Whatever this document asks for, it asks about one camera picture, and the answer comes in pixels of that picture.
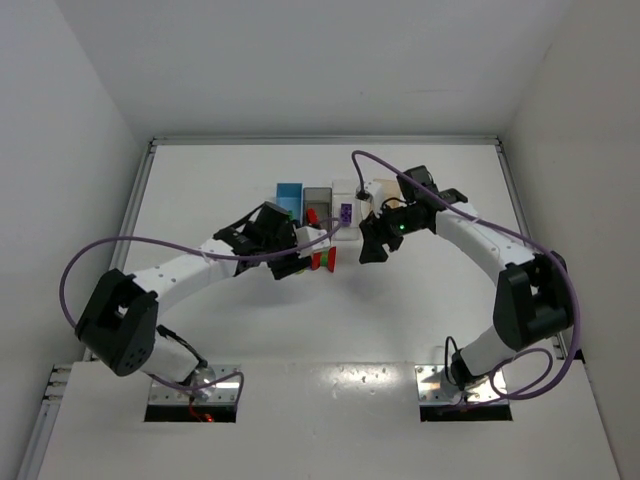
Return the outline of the red green red lego stack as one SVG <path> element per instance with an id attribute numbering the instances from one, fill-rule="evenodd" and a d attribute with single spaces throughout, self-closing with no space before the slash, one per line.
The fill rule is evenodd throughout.
<path id="1" fill-rule="evenodd" d="M 335 246 L 322 252 L 316 252 L 311 257 L 311 270 L 315 271 L 320 268 L 325 268 L 333 273 L 335 271 L 336 259 L 337 248 Z"/>

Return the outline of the red and green lego block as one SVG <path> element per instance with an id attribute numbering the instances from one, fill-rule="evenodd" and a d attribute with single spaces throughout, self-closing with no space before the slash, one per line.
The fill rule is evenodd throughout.
<path id="1" fill-rule="evenodd" d="M 321 220 L 313 208 L 306 210 L 307 224 L 313 228 L 319 228 L 321 226 Z"/>

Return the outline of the purple lego brick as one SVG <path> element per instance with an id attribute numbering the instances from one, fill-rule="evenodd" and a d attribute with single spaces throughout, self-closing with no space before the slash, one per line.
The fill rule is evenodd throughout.
<path id="1" fill-rule="evenodd" d="M 354 206 L 352 202 L 341 202 L 338 213 L 342 225 L 350 226 L 353 223 Z"/>

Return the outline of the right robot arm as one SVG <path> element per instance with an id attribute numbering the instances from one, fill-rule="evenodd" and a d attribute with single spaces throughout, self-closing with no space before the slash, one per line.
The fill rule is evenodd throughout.
<path id="1" fill-rule="evenodd" d="M 395 207 L 375 182 L 360 181 L 356 189 L 356 198 L 370 205 L 359 224 L 360 263 L 383 263 L 405 236 L 428 230 L 462 251 L 496 287 L 491 326 L 455 350 L 446 364 L 451 384 L 473 385 L 525 348 L 573 325 L 561 256 L 538 253 L 483 225 L 468 198 L 455 188 L 439 189 L 424 166 L 403 172 L 397 182 L 401 196 Z"/>

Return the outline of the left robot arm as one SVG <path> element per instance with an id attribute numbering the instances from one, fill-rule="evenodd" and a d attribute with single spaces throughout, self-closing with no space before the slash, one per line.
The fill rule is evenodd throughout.
<path id="1" fill-rule="evenodd" d="M 75 327 L 76 337 L 116 375 L 136 371 L 186 385 L 205 359 L 160 317 L 221 281 L 267 264 L 275 279 L 311 264 L 310 242 L 322 231 L 265 202 L 198 247 L 145 270 L 112 269 L 99 279 Z"/>

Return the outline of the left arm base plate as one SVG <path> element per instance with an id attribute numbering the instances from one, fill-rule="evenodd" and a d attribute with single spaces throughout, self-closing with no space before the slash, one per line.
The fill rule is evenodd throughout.
<path id="1" fill-rule="evenodd" d="M 210 364 L 196 370 L 188 388 L 172 388 L 153 380 L 148 395 L 150 406 L 161 407 L 236 407 L 244 389 L 244 372 L 240 365 Z"/>

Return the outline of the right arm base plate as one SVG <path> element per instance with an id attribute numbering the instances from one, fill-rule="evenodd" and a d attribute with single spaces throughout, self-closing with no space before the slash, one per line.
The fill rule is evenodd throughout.
<path id="1" fill-rule="evenodd" d="M 460 390 L 449 382 L 441 364 L 417 364 L 414 367 L 418 392 L 418 404 L 421 407 L 471 407 L 475 405 L 492 406 L 508 405 L 509 401 L 501 398 L 507 394 L 506 382 L 501 371 L 494 379 L 497 394 L 488 378 L 482 378 L 474 384 Z"/>

